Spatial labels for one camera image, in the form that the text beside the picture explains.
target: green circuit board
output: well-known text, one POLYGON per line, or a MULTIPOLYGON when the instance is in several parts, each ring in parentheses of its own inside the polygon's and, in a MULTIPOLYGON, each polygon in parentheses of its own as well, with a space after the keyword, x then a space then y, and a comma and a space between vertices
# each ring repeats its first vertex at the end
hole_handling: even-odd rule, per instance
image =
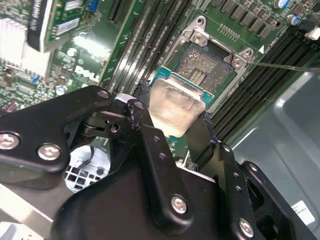
MULTIPOLYGON (((50 53, 46 75, 33 81, 35 75, 19 67, 8 73, 8 62, 0 59, 0 106, 17 103, 18 110, 88 85, 100 85, 114 94, 132 94, 139 81, 152 80, 160 66, 180 74, 189 51, 199 46, 176 41, 199 16, 205 18, 203 31, 210 37, 234 53, 250 48, 252 60, 259 61, 289 27, 288 15, 301 21, 310 15, 317 19, 316 5, 316 0, 290 0, 284 9, 275 8, 273 0, 100 1, 90 15, 88 30, 50 53)), ((30 0, 1 1, 0 20, 8 18, 27 26, 30 6, 30 0)), ((201 50, 202 56, 214 55, 210 53, 212 43, 203 48, 205 52, 201 50)), ((239 84, 251 69, 247 67, 236 82, 236 73, 231 70, 210 86, 212 102, 231 82, 239 84)), ((185 156, 186 144, 182 142, 175 140, 170 147, 176 151, 179 146, 176 154, 185 156)))

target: mounting hole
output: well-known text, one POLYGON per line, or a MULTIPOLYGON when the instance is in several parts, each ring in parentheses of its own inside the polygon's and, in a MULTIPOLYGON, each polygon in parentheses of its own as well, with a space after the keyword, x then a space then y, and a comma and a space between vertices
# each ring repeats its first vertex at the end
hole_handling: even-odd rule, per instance
POLYGON ((134 102, 134 105, 136 105, 138 108, 140 108, 140 109, 144 109, 145 107, 144 107, 144 105, 141 103, 141 102, 139 102, 139 101, 135 101, 134 102))
POLYGON ((236 189, 239 193, 242 193, 242 188, 241 188, 241 187, 235 186, 235 189, 236 189))
POLYGON ((165 160, 166 157, 167 157, 167 156, 166 156, 164 153, 162 153, 162 152, 159 154, 159 158, 161 158, 161 160, 165 160))
POLYGON ((279 27, 281 26, 281 22, 280 22, 280 21, 277 21, 277 22, 275 23, 275 26, 276 26, 277 28, 279 28, 279 27))
POLYGON ((118 132, 119 128, 120 128, 119 125, 114 123, 110 126, 110 132, 115 134, 116 132, 118 132))
POLYGON ((103 97, 104 99, 107 99, 109 97, 109 94, 106 91, 102 91, 102 90, 98 92, 98 95, 100 97, 103 97))
POLYGON ((198 25, 202 25, 205 23, 205 20, 203 18, 199 18, 198 21, 197 21, 198 25))

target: pcie slot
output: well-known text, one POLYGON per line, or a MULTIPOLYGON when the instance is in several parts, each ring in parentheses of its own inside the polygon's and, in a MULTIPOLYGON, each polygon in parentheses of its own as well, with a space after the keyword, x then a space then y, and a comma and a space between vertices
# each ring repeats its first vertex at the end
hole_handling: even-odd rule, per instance
POLYGON ((110 22, 114 24, 118 23, 120 16, 124 10, 125 4, 126 4, 126 0, 113 1, 112 7, 109 13, 109 17, 108 17, 110 22))
MULTIPOLYGON (((296 36, 286 33, 263 62, 302 66, 315 53, 296 36)), ((232 137, 295 72, 256 66, 213 116, 214 130, 224 141, 232 137)))

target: electronic component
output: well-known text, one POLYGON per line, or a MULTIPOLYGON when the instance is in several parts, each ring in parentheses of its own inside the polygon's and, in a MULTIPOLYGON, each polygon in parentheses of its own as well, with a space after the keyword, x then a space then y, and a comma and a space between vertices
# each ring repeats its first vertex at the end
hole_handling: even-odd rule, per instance
POLYGON ((290 14, 286 17, 286 22, 292 26, 298 25, 300 23, 300 17, 290 14))
POLYGON ((242 17, 242 20, 240 22, 241 24, 249 27, 251 23, 254 21, 254 19, 255 19, 255 16, 252 13, 247 12, 246 15, 242 17))
POLYGON ((70 11, 81 7, 83 0, 69 0, 65 3, 64 10, 70 11))
POLYGON ((272 32, 272 30, 273 30, 272 27, 264 24, 259 31, 259 37, 262 39, 265 39, 272 32))
POLYGON ((114 0, 111 10, 109 12, 109 21, 113 22, 114 24, 118 23, 120 16, 125 7, 125 0, 114 0))
POLYGON ((227 0, 221 10, 226 14, 229 14, 232 11, 232 9, 235 7, 235 5, 236 3, 233 0, 227 0))
POLYGON ((304 11, 304 6, 300 3, 298 3, 297 5, 294 6, 294 8, 292 9, 292 13, 296 16, 300 15, 303 11, 304 11))
POLYGON ((253 31, 254 33, 257 33, 263 25, 264 25, 264 21, 257 18, 255 22, 252 24, 252 26, 250 27, 250 30, 253 31))
POLYGON ((266 12, 267 11, 265 9, 261 8, 257 16, 262 19, 262 17, 266 14, 266 12))
POLYGON ((243 14, 245 13, 245 8, 243 6, 238 6, 237 9, 233 12, 233 14, 231 15, 231 17, 235 20, 239 20, 243 14))
POLYGON ((276 9, 285 9, 289 4, 289 0, 274 0, 273 5, 276 9))
POLYGON ((99 0, 91 0, 87 8, 87 1, 80 3, 80 0, 33 1, 28 21, 28 44, 42 53, 60 47, 77 30, 85 31, 89 27, 89 13, 97 10, 98 3, 99 0))
POLYGON ((23 25, 9 18, 0 19, 0 43, 0 59, 7 66, 31 76, 47 75, 50 53, 40 53, 28 46, 23 25))
POLYGON ((256 4, 255 2, 252 2, 252 3, 250 4, 250 6, 249 6, 249 10, 250 10, 251 12, 253 12, 254 9, 255 9, 257 6, 258 6, 258 4, 256 4))
POLYGON ((154 126, 166 137, 182 137, 205 110, 203 95, 199 87, 161 67, 150 89, 149 112, 154 126))
POLYGON ((89 12, 94 13, 97 11, 98 5, 99 5, 100 0, 90 0, 90 5, 89 5, 89 12))
POLYGON ((5 85, 9 88, 12 87, 12 83, 13 83, 13 76, 12 76, 12 69, 11 68, 6 68, 3 71, 3 82, 5 83, 5 85))
POLYGON ((310 32, 307 32, 304 36, 313 41, 318 40, 320 38, 320 27, 315 27, 310 32))
POLYGON ((17 102, 11 102, 8 105, 4 106, 2 110, 4 110, 6 113, 13 113, 17 110, 19 104, 17 102))
POLYGON ((221 5, 225 2, 225 0, 212 0, 212 4, 216 7, 221 7, 221 5))
POLYGON ((270 24, 270 25, 271 25, 271 23, 272 23, 275 19, 276 19, 276 18, 275 18, 274 16, 269 16, 265 22, 266 22, 267 24, 270 24))
POLYGON ((320 11, 320 2, 317 2, 313 7, 312 7, 312 10, 315 12, 315 13, 318 13, 320 11))
POLYGON ((185 52, 174 72, 209 93, 223 83, 233 68, 220 57, 192 44, 185 52))

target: ram slot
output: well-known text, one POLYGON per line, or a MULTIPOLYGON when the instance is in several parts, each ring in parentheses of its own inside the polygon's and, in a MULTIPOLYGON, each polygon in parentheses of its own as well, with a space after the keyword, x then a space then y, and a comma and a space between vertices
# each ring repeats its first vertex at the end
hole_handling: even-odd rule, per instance
POLYGON ((139 41, 141 40, 146 29, 148 28, 150 16, 152 16, 154 9, 157 5, 159 5, 159 2, 160 0, 149 0, 145 4, 140 18, 137 24, 135 25, 133 35, 126 44, 120 61, 118 61, 114 74, 109 81, 109 84, 107 86, 109 92, 116 92, 118 90, 118 87, 122 84, 122 78, 128 72, 128 65, 131 63, 133 57, 136 54, 139 41))
POLYGON ((160 1, 159 5, 155 8, 155 12, 152 13, 152 19, 148 28, 146 29, 140 44, 137 46, 137 51, 132 57, 130 65, 128 64, 128 70, 121 79, 121 84, 117 90, 118 93, 128 93, 128 89, 135 82, 135 75, 137 70, 140 68, 150 45, 154 41, 159 27, 163 24, 163 19, 169 11, 168 5, 171 5, 172 1, 160 1))
MULTIPOLYGON (((288 31, 262 62, 303 66, 316 54, 303 39, 288 31)), ((294 71, 256 66, 212 117, 219 139, 229 140, 276 93, 290 82, 294 71)))

